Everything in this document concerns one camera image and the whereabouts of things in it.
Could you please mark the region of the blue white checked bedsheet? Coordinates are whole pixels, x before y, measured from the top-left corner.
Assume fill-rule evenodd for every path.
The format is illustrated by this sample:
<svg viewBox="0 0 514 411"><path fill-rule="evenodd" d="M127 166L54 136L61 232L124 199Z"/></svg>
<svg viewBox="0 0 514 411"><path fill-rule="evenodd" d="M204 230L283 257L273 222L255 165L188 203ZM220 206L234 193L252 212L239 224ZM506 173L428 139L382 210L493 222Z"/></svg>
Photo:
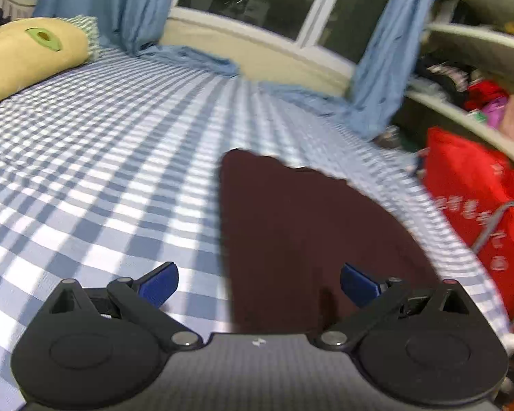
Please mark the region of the blue white checked bedsheet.
<svg viewBox="0 0 514 411"><path fill-rule="evenodd" d="M0 104L0 410L24 403L12 350L64 278L101 288L172 261L172 316L203 336L232 329L216 177L231 149L346 180L458 279L497 334L510 332L482 264L392 157L243 78L105 49Z"/></svg>

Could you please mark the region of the dark maroon t-shirt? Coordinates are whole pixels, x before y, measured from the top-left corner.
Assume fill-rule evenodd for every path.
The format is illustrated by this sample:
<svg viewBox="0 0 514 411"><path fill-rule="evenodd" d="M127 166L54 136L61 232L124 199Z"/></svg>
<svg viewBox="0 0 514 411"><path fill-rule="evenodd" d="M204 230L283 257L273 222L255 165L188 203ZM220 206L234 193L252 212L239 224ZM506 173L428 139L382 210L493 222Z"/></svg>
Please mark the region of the dark maroon t-shirt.
<svg viewBox="0 0 514 411"><path fill-rule="evenodd" d="M341 289L345 263L376 281L396 276L414 288L438 282L410 232L342 179L235 149L222 158L219 182L238 332L319 331L357 312Z"/></svg>

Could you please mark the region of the green checked pillow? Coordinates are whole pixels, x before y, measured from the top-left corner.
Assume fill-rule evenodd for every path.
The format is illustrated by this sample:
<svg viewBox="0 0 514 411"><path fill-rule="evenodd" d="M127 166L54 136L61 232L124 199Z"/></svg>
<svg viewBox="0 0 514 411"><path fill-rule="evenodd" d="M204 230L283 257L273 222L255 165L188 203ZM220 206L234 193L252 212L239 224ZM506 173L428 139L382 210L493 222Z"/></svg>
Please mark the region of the green checked pillow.
<svg viewBox="0 0 514 411"><path fill-rule="evenodd" d="M94 62L98 60L100 56L100 42L97 18L92 16L77 15L72 18L62 18L62 21L66 21L76 26L85 33L88 40L89 50L89 57L87 61Z"/></svg>

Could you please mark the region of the clothes pile on shelf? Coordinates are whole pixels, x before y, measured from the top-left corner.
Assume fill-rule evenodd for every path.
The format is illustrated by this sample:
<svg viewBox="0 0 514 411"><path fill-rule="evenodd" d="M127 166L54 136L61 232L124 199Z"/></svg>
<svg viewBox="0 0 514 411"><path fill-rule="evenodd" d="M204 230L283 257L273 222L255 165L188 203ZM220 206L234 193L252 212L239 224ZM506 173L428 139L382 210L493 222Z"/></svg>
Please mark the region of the clothes pile on shelf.
<svg viewBox="0 0 514 411"><path fill-rule="evenodd" d="M495 81L472 77L475 68L452 61L435 60L430 57L418 59L414 72L416 76L438 84L448 101L466 111L481 110L496 98L509 93Z"/></svg>

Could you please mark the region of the white wall shelf unit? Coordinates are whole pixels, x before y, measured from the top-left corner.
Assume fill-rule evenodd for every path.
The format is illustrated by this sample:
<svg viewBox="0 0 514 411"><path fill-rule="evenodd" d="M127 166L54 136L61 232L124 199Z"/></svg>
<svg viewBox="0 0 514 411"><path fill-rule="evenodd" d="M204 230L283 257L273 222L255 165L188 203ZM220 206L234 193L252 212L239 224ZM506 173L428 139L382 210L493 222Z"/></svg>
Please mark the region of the white wall shelf unit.
<svg viewBox="0 0 514 411"><path fill-rule="evenodd" d="M418 145L440 126L514 163L514 0L436 0L394 124Z"/></svg>

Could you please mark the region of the yellow avocado print quilt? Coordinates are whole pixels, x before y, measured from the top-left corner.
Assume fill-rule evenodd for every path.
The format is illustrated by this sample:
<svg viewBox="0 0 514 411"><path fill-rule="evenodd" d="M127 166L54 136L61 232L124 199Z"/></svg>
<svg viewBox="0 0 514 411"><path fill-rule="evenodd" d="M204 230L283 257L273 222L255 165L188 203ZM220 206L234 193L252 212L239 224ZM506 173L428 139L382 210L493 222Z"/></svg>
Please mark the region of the yellow avocado print quilt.
<svg viewBox="0 0 514 411"><path fill-rule="evenodd" d="M81 28L59 18L22 18L0 26L0 102L90 58Z"/></svg>

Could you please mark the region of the chrome metal cart frame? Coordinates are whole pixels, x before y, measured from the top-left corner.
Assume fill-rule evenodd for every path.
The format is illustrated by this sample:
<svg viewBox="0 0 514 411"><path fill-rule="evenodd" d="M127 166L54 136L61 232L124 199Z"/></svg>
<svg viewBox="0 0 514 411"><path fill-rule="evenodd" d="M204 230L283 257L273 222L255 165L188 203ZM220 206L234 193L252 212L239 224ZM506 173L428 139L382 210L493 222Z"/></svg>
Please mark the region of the chrome metal cart frame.
<svg viewBox="0 0 514 411"><path fill-rule="evenodd" d="M514 200L488 217L471 249L495 281L514 327Z"/></svg>

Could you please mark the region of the right blue star curtain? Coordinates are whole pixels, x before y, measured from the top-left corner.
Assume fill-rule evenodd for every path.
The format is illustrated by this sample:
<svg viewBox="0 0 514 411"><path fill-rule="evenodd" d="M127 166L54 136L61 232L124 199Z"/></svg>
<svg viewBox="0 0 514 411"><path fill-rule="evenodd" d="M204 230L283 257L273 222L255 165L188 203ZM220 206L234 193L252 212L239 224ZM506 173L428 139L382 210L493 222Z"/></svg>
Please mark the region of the right blue star curtain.
<svg viewBox="0 0 514 411"><path fill-rule="evenodd" d="M433 0L388 0L349 87L347 128L381 134L400 108Z"/></svg>

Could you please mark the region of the pink handbag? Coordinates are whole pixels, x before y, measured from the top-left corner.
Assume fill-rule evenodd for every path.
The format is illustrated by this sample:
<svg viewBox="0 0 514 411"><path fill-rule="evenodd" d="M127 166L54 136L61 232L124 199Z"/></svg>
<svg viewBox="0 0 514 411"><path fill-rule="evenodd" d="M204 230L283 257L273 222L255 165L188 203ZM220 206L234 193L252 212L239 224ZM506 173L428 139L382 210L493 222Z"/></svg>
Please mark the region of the pink handbag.
<svg viewBox="0 0 514 411"><path fill-rule="evenodd" d="M500 127L508 101L509 99L506 97L496 98L482 108L481 111L486 117L486 124L489 127L493 129Z"/></svg>

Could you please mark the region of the white framed window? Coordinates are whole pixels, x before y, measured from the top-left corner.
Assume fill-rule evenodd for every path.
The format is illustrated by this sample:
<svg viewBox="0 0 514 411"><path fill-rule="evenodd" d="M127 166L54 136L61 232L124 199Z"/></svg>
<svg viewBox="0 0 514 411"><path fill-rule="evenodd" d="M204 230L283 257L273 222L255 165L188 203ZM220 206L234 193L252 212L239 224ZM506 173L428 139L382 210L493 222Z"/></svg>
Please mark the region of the white framed window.
<svg viewBox="0 0 514 411"><path fill-rule="evenodd" d="M243 60L233 43L352 76L387 0L174 0L161 42Z"/></svg>

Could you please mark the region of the red fabric tote bag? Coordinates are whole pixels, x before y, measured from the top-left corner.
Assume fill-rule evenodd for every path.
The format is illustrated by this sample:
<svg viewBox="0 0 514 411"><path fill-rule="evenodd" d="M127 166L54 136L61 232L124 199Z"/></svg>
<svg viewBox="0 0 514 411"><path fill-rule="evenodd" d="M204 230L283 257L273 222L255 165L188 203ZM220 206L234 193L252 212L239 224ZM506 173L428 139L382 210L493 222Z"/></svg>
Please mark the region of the red fabric tote bag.
<svg viewBox="0 0 514 411"><path fill-rule="evenodd" d="M471 246L502 204L514 200L514 168L504 154L439 127L427 132L423 183L452 228Z"/></svg>

